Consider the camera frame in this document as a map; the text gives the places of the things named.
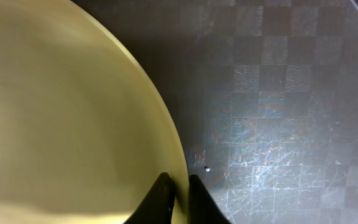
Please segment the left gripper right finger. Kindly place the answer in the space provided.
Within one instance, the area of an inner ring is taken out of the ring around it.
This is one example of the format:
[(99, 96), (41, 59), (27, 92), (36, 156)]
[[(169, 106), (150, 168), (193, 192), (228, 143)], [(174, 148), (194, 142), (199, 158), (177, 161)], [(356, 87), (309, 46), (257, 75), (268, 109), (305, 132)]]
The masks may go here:
[(189, 176), (189, 212), (191, 224), (230, 224), (222, 214), (198, 175)]

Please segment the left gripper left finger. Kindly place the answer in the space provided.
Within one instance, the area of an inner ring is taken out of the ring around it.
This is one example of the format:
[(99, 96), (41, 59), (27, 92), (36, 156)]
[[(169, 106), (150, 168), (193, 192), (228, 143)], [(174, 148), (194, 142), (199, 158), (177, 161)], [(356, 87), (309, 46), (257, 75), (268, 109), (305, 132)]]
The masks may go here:
[(175, 203), (175, 183), (162, 172), (124, 224), (171, 224)]

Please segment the yellow round plate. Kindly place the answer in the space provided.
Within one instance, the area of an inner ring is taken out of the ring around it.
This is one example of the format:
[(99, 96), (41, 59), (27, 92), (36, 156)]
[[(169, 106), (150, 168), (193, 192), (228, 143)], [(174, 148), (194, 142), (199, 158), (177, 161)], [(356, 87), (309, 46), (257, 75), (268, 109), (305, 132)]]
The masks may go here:
[(188, 223), (177, 130), (120, 41), (71, 1), (0, 1), (0, 223), (124, 223), (162, 176)]

